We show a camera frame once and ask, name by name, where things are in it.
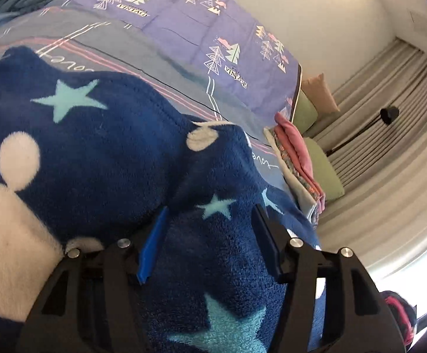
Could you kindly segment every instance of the black lamp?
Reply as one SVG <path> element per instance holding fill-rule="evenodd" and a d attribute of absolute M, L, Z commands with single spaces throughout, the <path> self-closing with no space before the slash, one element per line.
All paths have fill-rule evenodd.
<path fill-rule="evenodd" d="M 328 150 L 326 152 L 326 156 L 330 156 L 334 154 L 336 151 L 342 149 L 347 144 L 351 143 L 354 139 L 356 139 L 360 134 L 364 133 L 368 129 L 370 129 L 373 125 L 375 125 L 377 122 L 382 120 L 385 125 L 390 125 L 394 120 L 398 118 L 400 115 L 400 110 L 398 107 L 395 106 L 388 106 L 386 108 L 383 108 L 380 110 L 380 115 L 377 115 L 372 121 L 370 121 L 367 125 L 365 125 L 362 129 L 359 130 L 358 133 L 356 133 L 353 137 L 349 138 L 346 142 L 343 144 L 340 144 L 338 147 Z"/>

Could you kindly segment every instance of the curtain fold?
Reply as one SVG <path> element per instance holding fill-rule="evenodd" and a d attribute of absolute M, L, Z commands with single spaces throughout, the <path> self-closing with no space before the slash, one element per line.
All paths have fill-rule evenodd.
<path fill-rule="evenodd" d="M 335 93 L 338 118 L 309 134 L 336 147 L 390 104 L 400 116 L 377 123 L 330 156 L 346 194 L 329 203 L 318 234 L 325 250 L 351 247 L 374 279 L 427 250 L 427 55 L 397 40 Z"/>

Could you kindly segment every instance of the purple bed sheet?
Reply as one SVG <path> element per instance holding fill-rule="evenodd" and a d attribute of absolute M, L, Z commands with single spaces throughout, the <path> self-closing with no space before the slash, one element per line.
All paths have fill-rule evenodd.
<path fill-rule="evenodd" d="M 138 28 L 168 56 L 195 66 L 266 125 L 293 116 L 301 67 L 233 0 L 74 0 Z"/>

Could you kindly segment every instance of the green cushion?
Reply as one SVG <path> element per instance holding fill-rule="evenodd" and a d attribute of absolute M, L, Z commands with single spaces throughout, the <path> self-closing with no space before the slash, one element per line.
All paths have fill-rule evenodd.
<path fill-rule="evenodd" d="M 300 131 L 300 134 L 303 134 L 316 122 L 317 118 L 318 112 L 313 106 L 313 103 L 311 103 L 305 93 L 300 90 L 297 108 L 295 109 L 295 115 L 293 117 L 293 124 Z"/>
<path fill-rule="evenodd" d="M 318 144 L 310 138 L 304 138 L 313 165 L 313 177 L 326 194 L 326 200 L 335 200 L 344 195 L 341 184 L 333 166 Z"/>

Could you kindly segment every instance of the stack of folded blankets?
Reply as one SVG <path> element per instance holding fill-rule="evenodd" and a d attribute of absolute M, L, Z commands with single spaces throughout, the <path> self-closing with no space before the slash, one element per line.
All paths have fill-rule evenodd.
<path fill-rule="evenodd" d="M 299 130 L 281 113 L 274 117 L 277 126 L 264 129 L 269 144 L 279 157 L 285 181 L 297 198 L 300 209 L 314 225 L 325 209 L 325 193 L 313 178 L 313 166 Z"/>

